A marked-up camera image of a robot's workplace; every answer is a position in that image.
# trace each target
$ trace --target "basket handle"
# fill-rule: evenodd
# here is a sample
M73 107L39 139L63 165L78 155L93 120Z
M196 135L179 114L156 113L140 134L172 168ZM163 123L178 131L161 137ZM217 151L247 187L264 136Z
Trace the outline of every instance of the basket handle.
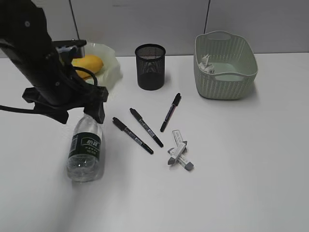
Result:
M244 81L245 79L251 77L252 75L245 75L245 74L241 74L238 72L222 72L222 73L215 73L215 74L207 74L208 76L210 76L214 81L228 81L228 82L236 82L236 81ZM228 79L225 80L222 76L228 76L228 75L232 75L232 76L238 76L238 79Z
M216 30L209 32L206 35L206 39L208 40L230 40L234 36L231 33L228 33L224 30Z

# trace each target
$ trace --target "light green plastic basket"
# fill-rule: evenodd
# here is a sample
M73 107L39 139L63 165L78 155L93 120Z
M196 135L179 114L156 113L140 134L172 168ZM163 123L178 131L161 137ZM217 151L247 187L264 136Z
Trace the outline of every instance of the light green plastic basket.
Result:
M205 55L214 66L214 74L202 71L198 64ZM195 42L194 75L199 94L204 98L236 100L253 86L257 64L247 41L225 31L199 35Z

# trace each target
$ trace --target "green bottle label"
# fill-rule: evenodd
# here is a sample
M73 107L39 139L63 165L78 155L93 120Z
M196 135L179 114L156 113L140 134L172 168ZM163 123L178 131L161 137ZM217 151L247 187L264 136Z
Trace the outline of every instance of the green bottle label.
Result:
M69 158L74 155L87 154L100 160L101 139L96 134L82 132L72 138Z

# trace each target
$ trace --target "yellow object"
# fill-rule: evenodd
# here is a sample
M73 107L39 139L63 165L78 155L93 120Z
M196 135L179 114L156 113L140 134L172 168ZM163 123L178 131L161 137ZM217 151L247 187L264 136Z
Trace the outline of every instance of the yellow object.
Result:
M85 57L83 58L73 59L72 65L76 67L88 69L89 71L93 73L97 73L102 69L103 61L101 60L100 57L97 57L95 55L85 55ZM88 73L85 73L83 71L77 70L76 72L81 78L84 78L84 79L90 76Z

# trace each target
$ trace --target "plastic water bottle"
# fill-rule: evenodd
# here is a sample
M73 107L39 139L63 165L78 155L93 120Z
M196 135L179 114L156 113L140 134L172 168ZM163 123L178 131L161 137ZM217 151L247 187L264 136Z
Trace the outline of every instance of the plastic water bottle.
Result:
M100 124L85 114L75 127L67 162L67 174L73 181L86 182L96 178L101 139Z

